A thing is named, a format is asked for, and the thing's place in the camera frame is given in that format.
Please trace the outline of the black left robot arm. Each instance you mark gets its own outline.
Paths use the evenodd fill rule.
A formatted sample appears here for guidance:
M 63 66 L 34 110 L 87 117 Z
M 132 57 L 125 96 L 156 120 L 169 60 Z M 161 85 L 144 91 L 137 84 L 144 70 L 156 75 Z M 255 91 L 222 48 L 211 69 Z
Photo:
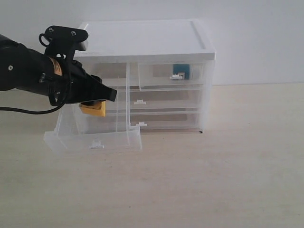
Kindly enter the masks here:
M 117 91 L 88 74 L 74 60 L 77 50 L 84 50 L 84 38 L 45 37 L 45 53 L 37 52 L 4 35 L 0 37 L 0 89 L 19 89 L 49 98 L 52 106 L 97 101 L 115 101 Z

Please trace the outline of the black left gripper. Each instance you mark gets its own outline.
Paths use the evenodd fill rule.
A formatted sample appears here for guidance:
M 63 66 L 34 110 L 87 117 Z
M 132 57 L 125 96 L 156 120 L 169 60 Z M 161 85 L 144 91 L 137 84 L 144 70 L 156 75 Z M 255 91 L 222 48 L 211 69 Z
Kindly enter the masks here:
M 48 84 L 47 96 L 52 106 L 116 100 L 117 90 L 104 85 L 98 76 L 88 74 L 79 61 L 68 63 L 61 57 L 49 60 L 53 70 L 43 73 L 39 82 Z

